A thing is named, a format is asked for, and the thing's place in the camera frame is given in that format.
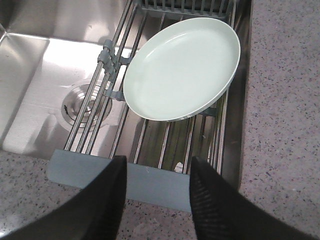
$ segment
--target dish rack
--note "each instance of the dish rack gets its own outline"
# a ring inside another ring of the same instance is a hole
[[[92,76],[79,113],[72,125],[64,146],[65,151],[90,155],[102,125],[107,107],[111,101],[124,102],[123,80],[117,79],[120,68],[130,64],[138,50],[139,42],[149,19],[158,18],[158,32],[166,22],[175,23],[185,19],[208,17],[222,20],[234,27],[236,11],[235,0],[128,0],[112,40],[106,40],[98,56],[97,67]],[[137,30],[132,30],[134,21],[140,21]],[[122,56],[128,38],[134,37],[129,57]],[[84,128],[80,131],[83,117],[88,110],[91,96],[97,87],[98,78],[104,69],[104,77],[99,85],[95,102]],[[115,90],[117,81],[121,81]],[[128,161],[158,169],[189,173],[191,156],[201,156],[221,174],[223,166],[224,137],[228,90],[211,107],[186,120],[175,122],[156,122],[138,118],[134,130],[132,149]],[[128,118],[134,113],[124,104],[108,158],[117,153],[122,133]],[[75,142],[76,135],[81,135]]]

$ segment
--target round plate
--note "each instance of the round plate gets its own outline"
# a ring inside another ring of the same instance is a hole
[[[226,23],[207,17],[175,23],[153,36],[123,82],[129,108],[154,121],[177,121],[211,106],[227,90],[240,42]]]

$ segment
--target drain hole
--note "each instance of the drain hole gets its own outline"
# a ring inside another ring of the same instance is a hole
[[[62,113],[64,120],[67,123],[69,123],[70,125],[73,125],[76,120],[76,117],[77,117],[77,115],[80,111],[80,108],[81,108],[81,104],[85,99],[85,95],[86,95],[88,87],[89,87],[89,84],[84,84],[84,85],[80,85],[80,86],[75,87],[65,96],[65,98],[63,100],[63,103],[61,106],[61,113]],[[91,110],[95,104],[95,101],[96,101],[96,98],[98,95],[98,91],[99,91],[99,86],[96,86],[93,90],[93,94],[91,96],[89,104],[84,112],[83,119],[80,124],[80,128],[84,128],[85,124],[87,123],[87,121],[89,119]],[[104,98],[102,98],[102,101],[100,101],[98,109],[94,115],[92,126],[95,126],[97,123],[98,116],[102,110],[103,99]],[[111,111],[111,108],[112,108],[112,100],[108,104],[108,107],[107,107],[105,114],[103,116],[103,120],[107,118],[107,116],[109,115],[109,113]]]

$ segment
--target countertop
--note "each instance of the countertop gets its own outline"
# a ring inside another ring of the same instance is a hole
[[[320,1],[254,0],[239,191],[320,238]],[[47,161],[0,151],[0,235],[79,190]],[[196,239],[189,213],[128,200],[118,239]]]

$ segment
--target gray silicone strip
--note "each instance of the gray silicone strip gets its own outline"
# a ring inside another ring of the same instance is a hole
[[[83,189],[110,161],[107,158],[56,149],[47,167],[47,177],[52,182]],[[191,212],[189,176],[182,173],[128,163],[126,197]]]

